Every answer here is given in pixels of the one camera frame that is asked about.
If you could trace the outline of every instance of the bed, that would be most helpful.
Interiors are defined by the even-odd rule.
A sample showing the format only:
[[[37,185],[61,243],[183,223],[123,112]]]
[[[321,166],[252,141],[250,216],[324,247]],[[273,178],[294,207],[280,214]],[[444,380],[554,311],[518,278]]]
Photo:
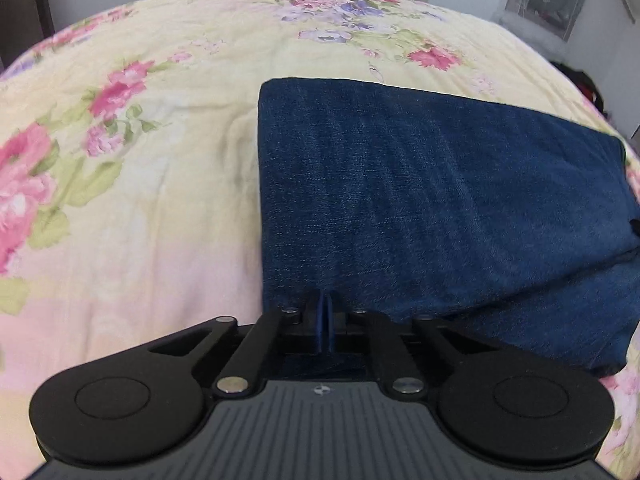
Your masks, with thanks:
[[[619,137],[512,34],[421,2],[144,0],[62,30],[0,75],[2,480],[43,460],[28,403],[49,376],[217,315],[257,319],[258,92],[288,76],[504,103]],[[627,357],[602,380],[616,419],[598,457],[623,479],[640,472],[640,335]]]

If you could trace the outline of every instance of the gray ribbed plate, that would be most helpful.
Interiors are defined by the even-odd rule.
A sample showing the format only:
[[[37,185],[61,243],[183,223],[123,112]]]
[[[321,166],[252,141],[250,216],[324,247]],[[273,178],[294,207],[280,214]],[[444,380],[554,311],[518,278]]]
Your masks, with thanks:
[[[595,462],[524,472],[450,442],[429,410],[375,383],[270,381],[221,402],[192,440],[148,463],[91,470],[49,462],[32,480],[605,480]]]

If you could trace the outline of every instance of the floral bedsheet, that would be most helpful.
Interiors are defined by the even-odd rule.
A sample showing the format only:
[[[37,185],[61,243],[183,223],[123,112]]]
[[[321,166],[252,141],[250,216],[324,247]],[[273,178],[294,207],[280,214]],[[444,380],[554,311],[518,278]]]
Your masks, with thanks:
[[[28,402],[52,374],[220,314],[258,317],[257,99],[285,76],[617,135],[516,37],[421,2],[145,0],[57,33],[0,75],[0,478],[41,463]],[[638,337],[604,380],[616,421],[600,461],[625,479],[640,468]]]

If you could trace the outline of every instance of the folded blue jeans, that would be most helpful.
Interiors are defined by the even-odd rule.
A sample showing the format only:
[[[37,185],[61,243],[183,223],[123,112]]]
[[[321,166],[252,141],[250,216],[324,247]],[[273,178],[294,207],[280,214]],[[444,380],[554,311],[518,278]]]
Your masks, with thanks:
[[[258,102],[264,307],[310,286],[584,368],[640,319],[620,140],[526,108],[284,78]]]

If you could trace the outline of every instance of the metal screw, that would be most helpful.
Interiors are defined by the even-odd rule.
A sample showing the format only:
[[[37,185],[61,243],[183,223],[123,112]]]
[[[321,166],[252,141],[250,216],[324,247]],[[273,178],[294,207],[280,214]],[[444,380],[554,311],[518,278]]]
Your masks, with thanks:
[[[226,394],[241,394],[249,387],[249,383],[244,377],[231,376],[223,377],[216,383],[216,386]]]
[[[419,394],[424,389],[424,383],[415,377],[400,377],[394,381],[393,387],[401,394]]]

